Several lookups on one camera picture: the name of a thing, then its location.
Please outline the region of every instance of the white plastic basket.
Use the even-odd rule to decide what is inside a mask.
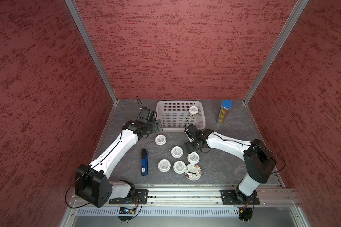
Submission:
[[[191,106],[198,108],[198,113],[190,116],[188,109]],[[198,129],[206,127],[205,114],[202,104],[198,101],[160,101],[157,103],[157,119],[161,120],[163,132],[180,133],[184,131],[184,118]]]

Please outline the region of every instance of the black mounting plate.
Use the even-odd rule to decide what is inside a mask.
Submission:
[[[146,204],[146,201],[148,200],[148,190],[147,189],[135,189],[134,196],[137,196],[139,199],[141,199],[141,202],[139,201],[139,205]],[[128,201],[126,199],[117,198],[117,199],[110,199],[109,204],[125,204],[125,205],[131,205],[130,203],[127,203]]]
[[[245,205],[236,200],[235,190],[220,190],[223,205]],[[256,191],[248,199],[249,205],[259,205],[259,197]]]

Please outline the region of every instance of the white yogurt cup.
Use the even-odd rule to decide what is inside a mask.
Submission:
[[[155,138],[155,143],[158,146],[164,145],[166,141],[167,141],[167,138],[165,138],[164,135],[157,135],[157,137]]]
[[[192,152],[187,156],[187,160],[191,164],[197,164],[200,161],[200,156],[196,152]]]
[[[190,180],[198,180],[200,179],[202,174],[200,166],[194,164],[188,164],[184,173],[186,174],[186,177]]]
[[[195,107],[195,106],[191,106],[189,109],[188,109],[188,112],[189,112],[189,115],[191,117],[193,117],[195,114],[198,113],[198,108]]]
[[[181,147],[175,146],[172,148],[171,153],[174,158],[180,158],[183,155],[183,149]]]
[[[186,164],[182,161],[176,161],[173,165],[173,170],[177,174],[182,174],[186,171]]]
[[[158,163],[158,169],[164,173],[168,172],[171,169],[171,163],[167,159],[162,159]]]

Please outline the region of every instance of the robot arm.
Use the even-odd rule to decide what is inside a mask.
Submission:
[[[185,143],[189,152],[195,152],[201,148],[215,148],[240,158],[245,161],[247,173],[235,190],[234,198],[245,204],[260,184],[266,183],[273,171],[276,160],[263,142],[242,141],[221,135],[213,130],[206,129],[203,132],[194,125],[189,125],[184,132],[189,142]]]
[[[160,120],[154,120],[156,112],[141,108],[136,120],[128,121],[115,141],[89,165],[76,170],[74,193],[87,202],[102,207],[109,199],[127,197],[129,183],[109,182],[110,175],[125,153],[145,135],[162,131]]]

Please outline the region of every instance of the gray table surface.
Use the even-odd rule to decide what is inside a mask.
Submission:
[[[144,107],[155,110],[159,101],[163,100],[144,99],[142,103]],[[258,138],[242,100],[232,100],[233,106],[223,124],[218,124],[215,121],[222,100],[196,101],[202,103],[206,128],[235,139],[252,141]],[[140,109],[135,99],[119,100],[102,151],[105,151],[119,135],[123,124],[129,120],[135,120],[139,112]],[[167,138],[167,142],[161,147],[155,144],[155,137],[159,134],[163,134]],[[246,167],[244,162],[218,149],[211,149],[207,154],[197,151],[200,155],[198,164],[202,170],[202,176],[199,180],[191,181],[187,179],[185,174],[176,174],[173,171],[175,161],[181,160],[188,164],[184,147],[184,143],[187,141],[188,139],[184,133],[162,132],[151,134],[146,139],[140,139],[119,161],[111,174],[110,181],[127,180],[136,185],[232,185],[240,183],[245,176]],[[184,150],[183,156],[179,159],[175,159],[171,155],[171,149],[174,146],[180,146]],[[141,175],[141,149],[143,148],[149,152],[148,175],[146,176]],[[168,159],[172,164],[172,168],[166,173],[160,172],[158,169],[158,162],[162,159]],[[280,185],[277,176],[275,174],[270,176],[266,185]]]

